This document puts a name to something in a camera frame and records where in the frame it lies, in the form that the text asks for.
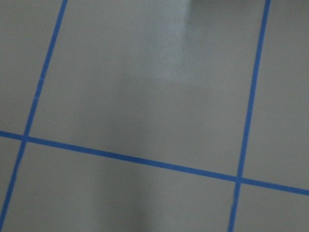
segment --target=floor tile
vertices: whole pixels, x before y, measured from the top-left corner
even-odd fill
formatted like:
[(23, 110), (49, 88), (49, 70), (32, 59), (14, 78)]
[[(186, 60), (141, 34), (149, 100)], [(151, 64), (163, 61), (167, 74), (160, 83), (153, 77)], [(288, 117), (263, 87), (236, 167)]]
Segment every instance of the floor tile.
[(61, 1), (0, 4), (0, 130), (22, 134)]
[(309, 2), (272, 1), (244, 176), (309, 189)]
[(27, 144), (3, 232), (226, 231), (234, 183)]
[(6, 191), (11, 180), (20, 142), (0, 137), (0, 209), (2, 209)]
[(235, 232), (305, 232), (308, 196), (242, 185)]
[(262, 1), (70, 1), (31, 136), (237, 171)]

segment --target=blue tape line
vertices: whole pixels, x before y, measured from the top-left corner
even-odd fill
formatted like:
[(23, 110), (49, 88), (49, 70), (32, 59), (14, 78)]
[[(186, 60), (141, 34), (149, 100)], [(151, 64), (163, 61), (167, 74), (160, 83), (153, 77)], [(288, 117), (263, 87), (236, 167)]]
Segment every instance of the blue tape line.
[(16, 139), (16, 140), (22, 140), (23, 139), (22, 135), (13, 134), (13, 133), (1, 131), (1, 130), (0, 130), (0, 136), (5, 137), (5, 138), (9, 138), (9, 139)]
[[(4, 131), (0, 131), (0, 136), (6, 137), (6, 138), (13, 138), (13, 139), (17, 139), (17, 140), (22, 140), (22, 138), (23, 138), (22, 135), (8, 133), (8, 132), (4, 132)], [(124, 160), (124, 161), (129, 161), (129, 162), (135, 162), (135, 163), (150, 165), (150, 166), (159, 167), (159, 168), (170, 169), (170, 170), (179, 171), (179, 172), (202, 175), (202, 176), (212, 177), (212, 178), (221, 179), (221, 180), (233, 181), (233, 182), (236, 182), (236, 184), (241, 183), (241, 184), (247, 184), (247, 185), (253, 185), (253, 186), (257, 186), (257, 187), (267, 188), (267, 189), (274, 189), (274, 190), (278, 190), (278, 191), (284, 191), (284, 192), (290, 192), (290, 193), (294, 193), (294, 194), (301, 194), (301, 195), (309, 196), (309, 189), (303, 189), (303, 188), (300, 189), (300, 188), (295, 188), (295, 187), (290, 187), (290, 186), (285, 186), (285, 185), (279, 185), (279, 184), (273, 184), (273, 183), (269, 183), (269, 182), (247, 179), (247, 178), (240, 178), (239, 179), (237, 176), (226, 175), (226, 174), (215, 173), (215, 172), (209, 172), (209, 171), (204, 171), (204, 170), (195, 169), (195, 168), (183, 167), (183, 166), (180, 166), (180, 165), (163, 163), (163, 162), (158, 162), (158, 161), (154, 161), (154, 160), (150, 160), (150, 159), (141, 159), (141, 158), (132, 157), (132, 156), (119, 155), (119, 154), (115, 154), (115, 153), (111, 153), (111, 152), (95, 150), (95, 149), (86, 148), (86, 147), (82, 147), (82, 146), (64, 144), (64, 143), (60, 143), (60, 142), (54, 142), (54, 141), (39, 139), (39, 138), (34, 138), (34, 137), (28, 137), (27, 142), (51, 146), (51, 147), (65, 149), (65, 150), (69, 150), (69, 151), (82, 152), (82, 153), (90, 154), (90, 155), (108, 157), (108, 158), (116, 159), (116, 160)]]
[(124, 160), (128, 162), (133, 162), (133, 163), (140, 163), (144, 165), (174, 170), (174, 171), (183, 172), (183, 173), (202, 175), (202, 176), (212, 177), (212, 178), (221, 179), (221, 180), (227, 180), (227, 181), (236, 180), (236, 177), (232, 175), (214, 173), (214, 172), (204, 171), (200, 169), (189, 168), (189, 167), (184, 167), (184, 166), (170, 164), (170, 163), (163, 163), (163, 162), (154, 161), (150, 159), (142, 159), (142, 158), (137, 158), (133, 156), (126, 156), (126, 155), (121, 155), (121, 154), (116, 154), (116, 153), (111, 153), (111, 152), (106, 152), (106, 151), (101, 151), (101, 150), (95, 150), (95, 149), (81, 147), (81, 146), (63, 144), (63, 143), (44, 140), (44, 139), (29, 137), (28, 142), (62, 148), (65, 150), (70, 150), (70, 151), (87, 153), (87, 154), (96, 155), (96, 156), (108, 157), (108, 158), (112, 158), (116, 160)]
[(34, 95), (31, 110), (30, 110), (30, 113), (29, 113), (29, 116), (28, 116), (25, 131), (24, 131), (24, 136), (22, 137), (22, 140), (21, 140), (22, 142), (21, 142), (21, 145), (20, 145), (20, 148), (19, 148), (19, 152), (18, 152), (18, 156), (17, 156), (16, 162), (15, 162), (15, 165), (14, 165), (11, 180), (10, 180), (8, 190), (6, 192), (5, 200), (4, 200), (4, 203), (3, 203), (3, 207), (2, 207), (2, 211), (1, 211), (1, 215), (0, 215), (0, 232), (2, 231), (2, 227), (3, 227), (4, 221), (5, 221), (5, 216), (7, 214), (7, 210), (8, 210), (9, 204), (10, 204), (14, 185), (15, 185), (15, 182), (16, 182), (18, 168), (19, 168), (19, 165), (20, 165), (21, 160), (22, 160), (23, 155), (24, 155), (24, 151), (25, 151), (26, 144), (27, 144), (27, 138), (28, 138), (29, 133), (30, 133), (30, 129), (31, 129), (31, 125), (32, 125), (32, 122), (33, 122), (33, 118), (34, 118), (34, 115), (35, 115), (36, 108), (38, 106), (40, 94), (41, 94), (41, 91), (42, 91), (42, 87), (43, 87), (43, 84), (44, 84), (44, 80), (45, 80), (45, 76), (46, 76), (46, 73), (47, 73), (47, 70), (48, 70), (50, 59), (51, 59), (52, 54), (53, 54), (53, 50), (54, 50), (54, 47), (55, 47), (56, 39), (57, 39), (57, 36), (58, 36), (58, 32), (59, 32), (59, 29), (60, 29), (60, 25), (61, 25), (61, 21), (62, 21), (62, 18), (63, 18), (63, 14), (64, 14), (64, 11), (65, 11), (66, 5), (67, 5), (67, 0), (63, 0), (61, 7), (60, 7), (58, 17), (57, 17), (54, 32), (53, 32), (53, 35), (52, 35), (52, 38), (51, 38), (51, 41), (50, 41), (50, 44), (49, 44), (49, 48), (48, 48), (48, 51), (47, 51), (47, 54), (46, 54), (46, 58), (45, 58), (43, 69), (42, 69), (42, 72), (41, 72), (41, 75), (40, 75), (39, 83), (38, 83), (38, 86), (37, 86), (37, 89), (36, 89), (36, 92), (35, 92), (35, 95)]
[(237, 206), (238, 206), (238, 202), (239, 202), (240, 185), (241, 185), (240, 180), (242, 179), (242, 174), (243, 174), (243, 169), (244, 169), (244, 164), (245, 164), (247, 145), (248, 145), (248, 139), (249, 139), (249, 132), (250, 132), (250, 125), (251, 125), (251, 118), (252, 118), (252, 113), (253, 113), (253, 104), (254, 104), (254, 97), (255, 97), (255, 90), (256, 90), (256, 82), (257, 82), (257, 77), (258, 77), (258, 73), (259, 73), (259, 66), (260, 66), (260, 60), (261, 60), (261, 54), (262, 54), (262, 48), (263, 48), (264, 35), (265, 35), (265, 31), (266, 31), (269, 7), (270, 7), (270, 0), (266, 0), (265, 6), (264, 6), (261, 29), (260, 29), (260, 35), (259, 35), (259, 39), (258, 39), (258, 45), (257, 45), (257, 50), (256, 50), (256, 55), (255, 55), (253, 75), (252, 75), (252, 83), (251, 83), (248, 109), (247, 109), (247, 116), (246, 116), (245, 128), (244, 128), (242, 145), (241, 145), (239, 165), (238, 165), (238, 170), (237, 170), (237, 177), (239, 178), (239, 181), (235, 185), (234, 202), (233, 202), (233, 205), (232, 205), (232, 208), (231, 208), (230, 220), (229, 220), (229, 224), (228, 224), (228, 232), (233, 232), (234, 225), (235, 225), (235, 219), (236, 219), (236, 214), (237, 214)]
[(247, 178), (243, 178), (241, 182), (247, 185), (253, 185), (253, 186), (263, 187), (267, 189), (274, 189), (274, 190), (309, 196), (308, 189), (303, 189), (303, 188), (300, 189), (300, 188), (295, 188), (295, 187), (290, 187), (290, 186), (285, 186), (285, 185), (278, 185), (278, 184), (273, 184), (273, 183), (259, 181), (259, 180), (252, 180), (252, 179), (247, 179)]

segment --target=gray tile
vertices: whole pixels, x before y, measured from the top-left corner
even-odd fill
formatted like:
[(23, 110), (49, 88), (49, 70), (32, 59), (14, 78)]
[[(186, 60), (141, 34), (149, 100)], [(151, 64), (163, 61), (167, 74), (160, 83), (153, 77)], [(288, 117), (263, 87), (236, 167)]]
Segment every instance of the gray tile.
[(3, 232), (226, 231), (234, 183), (27, 144)]
[(23, 133), (61, 1), (0, 3), (0, 130)]
[(308, 231), (309, 197), (241, 186), (236, 232)]
[(2, 209), (6, 191), (11, 180), (20, 142), (0, 137), (0, 209)]
[(309, 189), (309, 2), (273, 1), (244, 176)]
[(70, 1), (31, 136), (235, 174), (263, 1)]

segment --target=blue grid line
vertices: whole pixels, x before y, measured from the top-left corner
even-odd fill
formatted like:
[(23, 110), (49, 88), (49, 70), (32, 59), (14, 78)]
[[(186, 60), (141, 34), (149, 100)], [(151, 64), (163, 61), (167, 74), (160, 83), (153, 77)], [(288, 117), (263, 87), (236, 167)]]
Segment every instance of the blue grid line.
[(61, 21), (62, 21), (63, 15), (64, 15), (66, 5), (67, 5), (67, 0), (63, 0), (61, 7), (60, 7), (60, 10), (59, 10), (59, 14), (58, 14), (58, 17), (57, 17), (57, 21), (56, 21), (56, 25), (55, 25), (55, 28), (54, 28), (54, 31), (53, 31), (53, 35), (52, 35), (52, 38), (51, 38), (51, 41), (50, 41), (50, 44), (49, 44), (49, 47), (48, 47), (48, 50), (47, 50), (47, 54), (46, 54), (44, 65), (43, 65), (42, 72), (41, 72), (41, 75), (40, 75), (39, 83), (37, 85), (37, 89), (36, 89), (36, 92), (35, 92), (35, 95), (34, 95), (31, 110), (30, 110), (30, 113), (29, 113), (29, 116), (28, 116), (26, 127), (25, 127), (24, 135), (22, 136), (22, 139), (21, 139), (21, 145), (20, 145), (20, 148), (19, 148), (19, 152), (18, 152), (17, 159), (16, 159), (16, 162), (15, 162), (15, 165), (14, 165), (11, 180), (10, 180), (8, 190), (6, 192), (5, 200), (4, 200), (4, 203), (3, 203), (3, 207), (2, 207), (2, 211), (1, 211), (1, 215), (0, 215), (0, 232), (2, 231), (2, 227), (3, 227), (4, 221), (5, 221), (5, 216), (6, 216), (9, 204), (10, 204), (14, 185), (15, 185), (16, 178), (17, 178), (19, 165), (21, 163), (21, 160), (23, 158), (24, 151), (25, 151), (25, 148), (26, 148), (26, 145), (27, 145), (31, 125), (32, 125), (32, 122), (33, 122), (33, 119), (34, 119), (36, 108), (38, 106), (40, 94), (41, 94), (41, 91), (42, 91), (42, 88), (43, 88), (43, 84), (44, 84), (44, 80), (45, 80), (46, 73), (47, 73), (47, 70), (48, 70), (48, 66), (49, 66), (49, 63), (50, 63), (50, 59), (51, 59), (52, 54), (53, 54), (53, 50), (54, 50), (54, 47), (55, 47), (56, 39), (57, 39), (57, 36), (58, 36), (58, 32), (59, 32), (59, 29), (60, 29), (60, 25), (61, 25)]
[(246, 122), (245, 122), (245, 128), (244, 128), (241, 151), (240, 151), (239, 165), (238, 165), (238, 170), (237, 170), (238, 180), (236, 181), (236, 184), (235, 184), (234, 202), (233, 202), (233, 205), (231, 207), (230, 220), (229, 220), (229, 224), (228, 224), (228, 232), (233, 232), (235, 220), (236, 220), (236, 215), (237, 215), (237, 206), (238, 206), (239, 194), (240, 194), (240, 188), (241, 188), (241, 179), (242, 179), (242, 175), (243, 175), (243, 169), (244, 169), (246, 152), (247, 152), (251, 118), (252, 118), (252, 113), (253, 113), (256, 83), (257, 83), (257, 78), (258, 78), (258, 72), (259, 72), (259, 66), (260, 66), (260, 60), (261, 60), (261, 54), (262, 54), (262, 48), (263, 48), (264, 35), (265, 35), (265, 31), (266, 31), (269, 7), (270, 7), (270, 0), (266, 0), (265, 6), (264, 6), (261, 28), (260, 28), (259, 39), (258, 39), (258, 45), (257, 45), (257, 49), (256, 49), (254, 67), (253, 67), (252, 82), (251, 82), (251, 89), (250, 89), (250, 95), (249, 95)]
[[(6, 138), (14, 138), (17, 140), (21, 140), (21, 138), (23, 137), (22, 135), (7, 133), (3, 131), (0, 131), (0, 136), (6, 137)], [(221, 180), (226, 180), (226, 181), (232, 181), (232, 182), (239, 181), (240, 183), (246, 184), (246, 185), (252, 185), (256, 187), (274, 189), (274, 190), (309, 196), (309, 189), (303, 189), (303, 188), (300, 189), (300, 188), (295, 188), (295, 187), (290, 187), (290, 186), (285, 186), (285, 185), (273, 184), (273, 183), (269, 183), (265, 181), (248, 179), (248, 178), (238, 178), (237, 176), (210, 172), (210, 171), (205, 171), (205, 170), (200, 170), (200, 169), (195, 169), (195, 168), (189, 168), (189, 167), (184, 167), (180, 165), (154, 161), (150, 159), (142, 159), (142, 158), (137, 158), (133, 156), (120, 155), (120, 154), (115, 154), (112, 152), (106, 152), (106, 151), (96, 150), (92, 148), (70, 145), (70, 144), (65, 144), (65, 143), (40, 139), (40, 138), (28, 137), (27, 141), (28, 143), (40, 144), (40, 145), (65, 149), (69, 151), (81, 152), (81, 153), (85, 153), (89, 155), (107, 157), (107, 158), (111, 158), (115, 160), (124, 160), (128, 162), (133, 162), (133, 163), (140, 163), (140, 164), (149, 165), (153, 167), (164, 168), (168, 170), (190, 173), (190, 174), (195, 174), (195, 175), (201, 175), (201, 176), (206, 176), (206, 177), (211, 177), (211, 178), (221, 179)]]

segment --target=tile grid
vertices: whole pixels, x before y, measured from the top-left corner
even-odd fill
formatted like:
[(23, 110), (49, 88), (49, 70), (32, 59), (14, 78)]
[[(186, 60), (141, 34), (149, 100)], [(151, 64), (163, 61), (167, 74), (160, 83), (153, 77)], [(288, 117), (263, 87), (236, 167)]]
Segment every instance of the tile grid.
[(279, 185), (279, 184), (273, 184), (273, 183), (268, 183), (264, 181), (258, 181), (258, 180), (253, 180), (253, 179), (247, 179), (243, 178), (243, 168), (244, 168), (244, 163), (245, 163), (245, 155), (246, 155), (246, 148), (247, 148), (247, 142), (249, 138), (249, 130), (250, 130), (250, 122), (251, 122), (251, 116), (252, 116), (252, 111), (253, 111), (253, 101), (254, 101), (254, 95), (255, 95), (255, 87), (256, 87), (256, 81), (257, 81), (257, 76), (258, 76), (258, 68), (259, 68), (259, 62), (261, 58), (261, 52), (262, 52), (262, 45), (263, 45), (263, 38), (266, 30), (266, 23), (267, 23), (267, 16), (269, 12), (269, 6), (270, 6), (270, 0), (266, 0), (265, 2), (265, 8), (264, 8), (264, 13), (263, 13), (263, 19), (262, 19), (262, 25), (261, 25), (261, 30), (260, 30), (260, 35), (259, 35), (259, 42), (258, 42), (258, 47), (256, 51), (256, 58), (255, 58), (255, 63), (254, 63), (254, 69), (253, 69), (253, 79), (252, 79), (252, 85), (251, 85), (251, 91), (250, 91), (250, 97), (249, 97), (249, 103), (248, 103), (248, 110), (247, 110), (247, 116), (246, 116), (246, 124), (245, 124), (245, 129), (244, 129), (244, 135), (243, 135), (243, 141), (242, 141), (242, 147), (241, 147), (241, 154), (239, 158), (239, 167), (238, 167), (238, 173), (237, 176), (232, 176), (232, 175), (226, 175), (226, 174), (221, 174), (221, 173), (216, 173), (216, 172), (209, 172), (209, 171), (204, 171), (200, 169), (195, 169), (195, 168), (189, 168), (189, 167), (184, 167), (184, 166), (179, 166), (179, 165), (174, 165), (170, 163), (163, 163), (163, 162), (158, 162), (150, 159), (142, 159), (142, 158), (137, 158), (137, 157), (132, 157), (132, 156), (126, 156), (126, 155), (120, 155), (120, 154), (115, 154), (115, 153), (110, 153), (110, 152), (105, 152), (101, 150), (95, 150), (87, 147), (81, 147), (81, 146), (75, 146), (75, 145), (69, 145), (69, 144), (64, 144), (64, 143), (59, 143), (59, 142), (54, 142), (54, 141), (49, 141), (49, 140), (44, 140), (40, 138), (34, 138), (29, 136), (30, 128), (33, 122), (34, 114), (36, 111), (36, 107), (39, 101), (40, 93), (43, 87), (43, 82), (45, 79), (45, 75), (48, 69), (48, 65), (51, 59), (51, 55), (56, 43), (56, 38), (60, 29), (60, 24), (64, 15), (65, 7), (67, 4), (67, 0), (63, 0), (59, 15), (56, 21), (56, 26), (53, 32), (53, 36), (50, 42), (50, 46), (46, 55), (46, 59), (44, 62), (44, 66), (42, 69), (42, 73), (40, 76), (40, 80), (37, 86), (37, 90), (35, 93), (35, 97), (32, 103), (32, 107), (29, 113), (27, 125), (25, 128), (24, 135), (18, 135), (14, 133), (9, 133), (5, 131), (0, 131), (0, 136), (1, 137), (6, 137), (6, 138), (11, 138), (11, 139), (16, 139), (21, 141), (20, 149), (18, 152), (17, 160), (14, 166), (13, 174), (11, 177), (11, 181), (7, 190), (7, 194), (5, 197), (5, 201), (2, 207), (1, 215), (0, 215), (0, 232), (2, 230), (5, 216), (9, 207), (9, 202), (12, 196), (12, 192), (14, 189), (14, 184), (16, 181), (17, 177), (17, 172), (18, 172), (18, 167), (21, 162), (26, 144), (29, 143), (35, 143), (35, 144), (41, 144), (41, 145), (47, 145), (47, 146), (52, 146), (52, 147), (57, 147), (61, 149), (66, 149), (66, 150), (71, 150), (71, 151), (77, 151), (77, 152), (82, 152), (86, 154), (92, 154), (92, 155), (97, 155), (97, 156), (103, 156), (103, 157), (108, 157), (116, 160), (124, 160), (124, 161), (129, 161), (129, 162), (134, 162), (134, 163), (140, 163), (144, 165), (149, 165), (149, 166), (154, 166), (154, 167), (159, 167), (159, 168), (164, 168), (164, 169), (169, 169), (169, 170), (174, 170), (174, 171), (179, 171), (179, 172), (185, 172), (185, 173), (190, 173), (190, 174), (196, 174), (196, 175), (202, 175), (202, 176), (207, 176), (207, 177), (212, 177), (216, 179), (222, 179), (226, 181), (232, 181), (235, 182), (235, 191), (234, 191), (234, 203), (232, 205), (231, 209), (231, 215), (230, 215), (230, 221), (229, 221), (229, 226), (228, 226), (228, 232), (232, 232), (234, 229), (234, 223), (236, 219), (236, 214), (237, 214), (237, 205), (239, 201), (239, 192), (240, 192), (240, 186), (241, 184), (247, 184), (247, 185), (253, 185), (257, 187), (262, 187), (262, 188), (268, 188), (268, 189), (275, 189), (275, 190), (280, 190), (280, 191), (286, 191), (290, 193), (295, 193), (295, 194), (301, 194), (301, 195), (307, 195), (309, 196), (309, 189), (300, 189), (300, 188), (294, 188), (290, 186), (284, 186), (284, 185)]

